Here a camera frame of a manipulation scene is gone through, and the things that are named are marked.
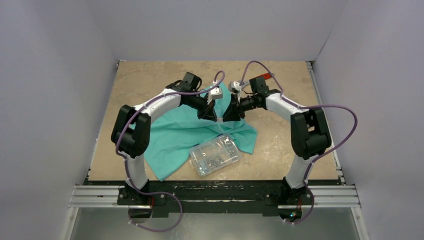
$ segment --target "clear plastic box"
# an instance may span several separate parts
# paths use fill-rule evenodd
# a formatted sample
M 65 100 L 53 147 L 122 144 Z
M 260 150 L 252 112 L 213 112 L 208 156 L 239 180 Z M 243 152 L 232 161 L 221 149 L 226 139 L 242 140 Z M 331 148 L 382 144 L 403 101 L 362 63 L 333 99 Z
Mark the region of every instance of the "clear plastic box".
M 202 177 L 241 158 L 240 151 L 229 134 L 196 145 L 190 148 L 189 152 L 192 165 Z

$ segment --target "beige table surface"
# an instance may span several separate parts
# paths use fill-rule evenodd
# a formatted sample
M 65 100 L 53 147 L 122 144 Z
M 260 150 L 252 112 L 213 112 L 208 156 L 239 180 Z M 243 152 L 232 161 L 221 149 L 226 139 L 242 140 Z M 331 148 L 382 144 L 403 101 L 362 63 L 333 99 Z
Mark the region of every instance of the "beige table surface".
M 284 94 L 306 105 L 317 104 L 317 97 L 306 63 L 302 61 L 264 61 L 284 88 Z M 219 70 L 225 71 L 226 85 L 239 81 L 247 61 L 126 61 L 121 62 L 100 129 L 91 164 L 89 180 L 124 180 L 126 178 L 121 157 L 115 154 L 111 132 L 122 105 L 138 105 L 159 94 L 166 85 L 180 80 L 191 72 L 208 86 Z M 266 71 L 258 64 L 251 64 L 246 80 Z M 272 79 L 266 80 L 270 89 L 277 89 Z M 273 112 L 255 109 L 246 112 L 245 120 L 257 129 L 257 139 L 252 155 L 243 153 L 238 162 L 200 177 L 191 159 L 167 180 L 278 180 L 283 179 L 292 164 L 294 152 L 290 142 L 290 124 Z M 147 176 L 157 180 L 147 162 Z M 310 179 L 337 179 L 335 162 L 331 154 L 319 160 Z

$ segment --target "turquoise towel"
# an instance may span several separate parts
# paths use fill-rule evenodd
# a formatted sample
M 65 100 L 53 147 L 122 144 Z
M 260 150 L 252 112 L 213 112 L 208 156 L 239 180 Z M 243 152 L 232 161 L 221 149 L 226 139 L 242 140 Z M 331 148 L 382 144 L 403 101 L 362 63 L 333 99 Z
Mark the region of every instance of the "turquoise towel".
M 223 98 L 215 101 L 218 118 L 223 116 L 231 98 L 227 87 L 224 84 L 220 87 Z M 144 157 L 156 177 L 163 181 L 187 161 L 190 148 L 226 133 L 231 135 L 238 149 L 253 153 L 258 133 L 243 119 L 223 123 L 198 119 L 197 110 L 182 105 L 151 125 L 150 143 Z

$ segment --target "table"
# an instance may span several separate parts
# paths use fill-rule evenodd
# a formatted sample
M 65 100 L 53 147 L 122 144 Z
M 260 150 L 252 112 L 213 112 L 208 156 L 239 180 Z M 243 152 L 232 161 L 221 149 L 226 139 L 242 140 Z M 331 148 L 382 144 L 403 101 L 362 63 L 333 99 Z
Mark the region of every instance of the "table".
M 275 74 L 292 100 L 311 106 L 318 103 L 306 63 L 303 61 L 263 61 Z M 225 84 L 240 80 L 247 61 L 121 61 L 94 150 L 90 181 L 120 181 L 126 179 L 121 157 L 115 154 L 111 133 L 122 105 L 138 105 L 159 94 L 166 85 L 182 79 L 191 72 L 203 80 L 203 87 L 212 83 L 219 70 L 225 71 Z M 266 71 L 251 64 L 246 80 Z M 272 79 L 270 89 L 277 89 Z M 245 120 L 257 129 L 254 153 L 243 153 L 242 159 L 205 177 L 200 177 L 190 159 L 167 180 L 277 180 L 289 171 L 294 152 L 290 142 L 290 123 L 273 112 L 255 109 L 246 112 Z M 147 177 L 157 180 L 147 162 Z M 309 179 L 337 179 L 335 161 L 331 154 L 319 160 Z

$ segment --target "white wall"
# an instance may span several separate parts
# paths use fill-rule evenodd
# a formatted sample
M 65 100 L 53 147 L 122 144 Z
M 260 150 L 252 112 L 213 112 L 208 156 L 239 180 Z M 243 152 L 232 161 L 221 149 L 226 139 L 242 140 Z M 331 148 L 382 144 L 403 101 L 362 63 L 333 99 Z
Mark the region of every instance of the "white wall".
M 0 23 L 0 238 L 57 240 L 115 59 L 84 0 L 2 0 Z
M 424 1 L 350 0 L 314 65 L 359 126 L 339 153 L 373 240 L 423 239 Z M 352 121 L 328 111 L 335 140 Z
M 87 0 L 124 60 L 315 60 L 347 0 Z

